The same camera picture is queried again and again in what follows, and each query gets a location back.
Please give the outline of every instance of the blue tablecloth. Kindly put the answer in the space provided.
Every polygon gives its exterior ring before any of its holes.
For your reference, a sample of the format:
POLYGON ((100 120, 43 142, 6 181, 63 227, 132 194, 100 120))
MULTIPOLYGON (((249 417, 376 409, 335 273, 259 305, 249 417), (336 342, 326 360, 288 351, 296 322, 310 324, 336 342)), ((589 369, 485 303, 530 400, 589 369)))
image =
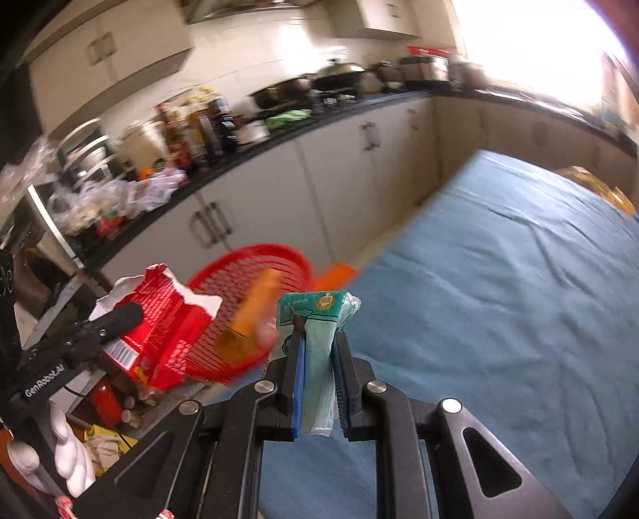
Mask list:
MULTIPOLYGON (((477 154, 349 290, 355 355, 409 396, 454 396, 574 519, 639 450, 639 224, 519 160, 477 154)), ((374 445, 265 446, 266 519, 370 519, 374 445)))

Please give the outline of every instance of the metal screw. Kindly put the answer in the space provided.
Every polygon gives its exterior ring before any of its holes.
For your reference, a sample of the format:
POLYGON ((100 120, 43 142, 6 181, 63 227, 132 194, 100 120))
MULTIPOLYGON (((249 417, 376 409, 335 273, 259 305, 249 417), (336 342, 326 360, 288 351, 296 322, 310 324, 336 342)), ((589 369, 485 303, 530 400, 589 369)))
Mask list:
POLYGON ((186 400, 186 402, 182 402, 180 404, 179 409, 180 413, 182 413, 184 416, 190 416, 197 413, 197 410, 199 409, 199 403, 197 403, 195 400, 186 400))
POLYGON ((450 414, 455 414, 461 411, 461 402, 454 398, 447 398, 442 401, 442 408, 444 411, 450 414))
POLYGON ((371 380, 368 384, 366 384, 366 387, 371 393, 383 393, 388 389, 388 386, 381 380, 371 380))
POLYGON ((255 391, 258 393, 270 393, 275 389, 275 384, 270 380, 260 380, 255 384, 255 391))

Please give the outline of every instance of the window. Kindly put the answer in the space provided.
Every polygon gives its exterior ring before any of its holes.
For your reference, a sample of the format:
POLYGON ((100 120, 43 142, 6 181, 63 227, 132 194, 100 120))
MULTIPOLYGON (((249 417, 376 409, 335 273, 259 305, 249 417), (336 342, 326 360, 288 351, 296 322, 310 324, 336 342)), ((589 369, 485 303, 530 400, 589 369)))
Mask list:
POLYGON ((584 0, 453 0, 470 61, 572 105, 596 106, 602 53, 626 53, 584 0))

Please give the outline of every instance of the cable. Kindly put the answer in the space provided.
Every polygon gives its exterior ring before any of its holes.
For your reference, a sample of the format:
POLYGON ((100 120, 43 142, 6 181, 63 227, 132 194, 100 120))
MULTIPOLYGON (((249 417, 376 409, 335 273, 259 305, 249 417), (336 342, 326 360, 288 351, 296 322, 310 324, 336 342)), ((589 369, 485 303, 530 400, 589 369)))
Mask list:
MULTIPOLYGON (((90 404, 91 404, 91 405, 95 408, 95 410, 96 410, 96 411, 100 411, 100 409, 98 408, 98 406, 95 404, 95 402, 94 402, 93 400, 91 400, 91 399, 88 397, 88 395, 85 395, 85 394, 82 394, 82 393, 78 393, 77 391, 74 391, 73 389, 69 389, 69 388, 68 388, 67 386, 65 386, 65 385, 64 385, 64 386, 62 386, 62 387, 64 387, 64 388, 65 388, 65 389, 66 389, 69 393, 74 394, 74 395, 76 395, 76 396, 79 396, 80 398, 82 398, 82 400, 86 400, 88 403, 90 403, 90 404)), ((113 424, 111 423, 111 420, 109 420, 109 417, 107 416, 107 414, 106 414, 105 412, 102 412, 101 418, 104 418, 104 419, 105 419, 105 421, 107 422, 107 425, 108 425, 111 429, 113 429, 113 430, 116 432, 116 434, 120 437, 120 439, 121 439, 121 440, 122 440, 122 441, 126 444, 126 446, 127 446, 129 449, 131 449, 132 447, 131 447, 131 445, 127 442, 127 439, 126 439, 124 436, 122 436, 122 434, 120 434, 120 431, 118 431, 118 430, 116 429, 115 425, 113 425, 113 424)))

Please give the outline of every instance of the black countertop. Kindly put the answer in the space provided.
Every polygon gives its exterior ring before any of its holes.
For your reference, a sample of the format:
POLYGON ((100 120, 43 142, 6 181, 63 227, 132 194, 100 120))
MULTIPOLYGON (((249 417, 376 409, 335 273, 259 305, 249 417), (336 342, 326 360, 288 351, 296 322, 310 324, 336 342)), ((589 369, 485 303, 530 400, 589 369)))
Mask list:
POLYGON ((402 91, 399 93, 366 96, 352 104, 340 105, 335 108, 327 108, 323 113, 313 114, 306 120, 299 121, 280 130, 274 130, 271 132, 271 136, 268 140, 258 144, 244 146, 240 149, 240 151, 238 151, 238 153, 222 157, 211 168, 201 169, 200 171, 192 174, 189 178, 189 183, 180 187, 173 194, 170 202, 166 205, 154 211, 144 213, 135 220, 127 222, 122 227, 121 232, 113 240, 98 245, 89 254, 81 254, 81 258, 85 263, 87 271, 92 274, 96 274, 118 252, 120 252, 126 244, 131 242, 138 234, 144 231, 149 225, 166 214, 177 204, 202 189, 208 183, 236 168, 240 164, 257 157, 261 153, 271 150, 280 144, 300 137, 301 135, 311 132, 317 128, 350 117, 354 114, 374 109, 379 105, 394 104, 413 98, 432 96, 485 100, 543 112, 551 117, 574 123, 577 127, 588 130, 598 137, 608 140, 627 154, 632 156, 636 155, 636 144, 634 141, 624 134, 621 134, 618 137, 610 135, 604 130, 603 124, 596 117, 577 111, 570 111, 567 107, 560 105, 554 107, 548 104, 539 104, 530 97, 522 95, 517 91, 491 89, 460 92, 454 91, 448 83, 443 83, 441 85, 432 86, 428 89, 419 91, 402 91))

